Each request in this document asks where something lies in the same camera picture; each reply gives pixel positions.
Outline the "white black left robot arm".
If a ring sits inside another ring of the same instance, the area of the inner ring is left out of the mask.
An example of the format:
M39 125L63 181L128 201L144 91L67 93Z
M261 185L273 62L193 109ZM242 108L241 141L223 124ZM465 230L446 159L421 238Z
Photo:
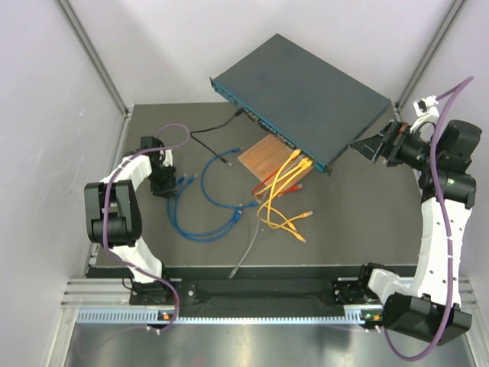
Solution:
M176 194L172 151L154 136L141 138L140 148L109 176L85 186L86 229L91 242L100 244L110 258L129 269L136 295L162 304L173 296L173 285L163 262L151 253L142 236L136 191L145 180L157 197L170 199Z

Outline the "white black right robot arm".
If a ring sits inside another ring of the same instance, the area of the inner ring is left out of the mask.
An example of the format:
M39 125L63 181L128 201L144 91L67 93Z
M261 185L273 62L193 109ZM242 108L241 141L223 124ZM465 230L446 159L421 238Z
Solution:
M388 167L406 164L421 173L423 231L411 285L406 286L393 269L372 262L361 267L356 284L363 301L381 302L381 324L387 330L428 343L437 339L442 346L471 328L471 314L461 309L458 268L476 195L476 181L466 170L481 133L476 125L451 120L434 158L429 156L430 142L396 121L350 144L371 163L384 158Z

